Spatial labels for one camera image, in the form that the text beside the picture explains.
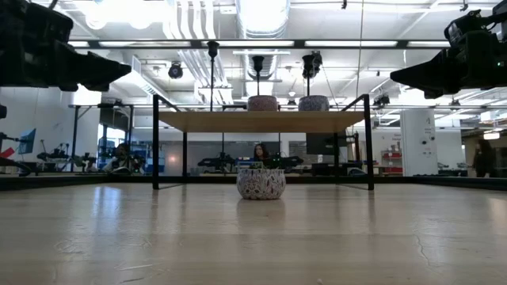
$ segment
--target camera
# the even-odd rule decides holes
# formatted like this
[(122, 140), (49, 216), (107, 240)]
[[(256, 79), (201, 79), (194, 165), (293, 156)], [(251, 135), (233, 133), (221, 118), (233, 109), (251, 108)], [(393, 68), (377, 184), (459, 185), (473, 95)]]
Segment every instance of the camera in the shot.
[(171, 68), (169, 69), (169, 77), (172, 79), (180, 79), (183, 76), (183, 70), (181, 69), (180, 62), (172, 62)]
[(303, 57), (303, 78), (314, 78), (320, 71), (322, 65), (322, 56), (320, 51), (312, 51), (311, 55)]
[[(444, 30), (450, 48), (427, 63), (392, 72), (391, 79), (424, 91), (426, 99), (461, 89), (507, 86), (507, 0), (493, 8), (492, 16), (481, 17), (480, 13), (470, 11), (452, 21)], [(501, 41), (491, 32), (498, 24)]]
[(25, 0), (0, 0), (0, 86), (59, 87), (108, 91), (131, 72), (125, 64), (68, 44), (74, 22), (52, 9)]

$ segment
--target white patterned pot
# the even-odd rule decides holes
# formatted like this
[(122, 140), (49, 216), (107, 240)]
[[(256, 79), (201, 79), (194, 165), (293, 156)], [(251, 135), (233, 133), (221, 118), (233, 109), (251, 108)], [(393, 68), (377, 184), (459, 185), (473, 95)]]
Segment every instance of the white patterned pot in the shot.
[(285, 174), (282, 169), (240, 169), (236, 186), (244, 199), (275, 200), (285, 190)]

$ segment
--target wooden floor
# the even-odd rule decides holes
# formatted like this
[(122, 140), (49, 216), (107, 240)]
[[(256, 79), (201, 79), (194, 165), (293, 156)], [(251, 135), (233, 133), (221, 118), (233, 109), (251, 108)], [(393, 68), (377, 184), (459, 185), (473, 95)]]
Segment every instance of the wooden floor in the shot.
[(0, 192), (0, 284), (504, 284), (507, 192), (289, 185)]

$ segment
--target woman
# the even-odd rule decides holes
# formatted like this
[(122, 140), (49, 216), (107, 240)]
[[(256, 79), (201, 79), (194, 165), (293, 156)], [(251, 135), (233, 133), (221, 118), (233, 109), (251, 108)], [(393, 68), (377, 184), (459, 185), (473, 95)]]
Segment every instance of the woman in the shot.
[(476, 177), (491, 177), (494, 171), (494, 153), (493, 148), (485, 139), (477, 142), (474, 157), (474, 169)]
[(132, 171), (132, 164), (129, 159), (130, 147), (128, 147), (127, 143), (121, 143), (115, 149), (115, 157), (111, 159), (111, 161), (102, 168), (105, 172), (112, 172), (115, 169), (119, 169), (120, 167), (129, 168)]
[(263, 143), (258, 143), (253, 149), (253, 159), (256, 162), (262, 162), (269, 158), (269, 152), (266, 150), (266, 146)]

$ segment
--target wooden table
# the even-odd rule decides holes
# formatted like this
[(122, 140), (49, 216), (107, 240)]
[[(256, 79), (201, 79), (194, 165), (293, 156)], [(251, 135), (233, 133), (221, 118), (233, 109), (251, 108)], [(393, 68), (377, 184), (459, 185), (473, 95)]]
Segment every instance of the wooden table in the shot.
[(160, 112), (183, 132), (335, 133), (359, 123), (362, 112)]

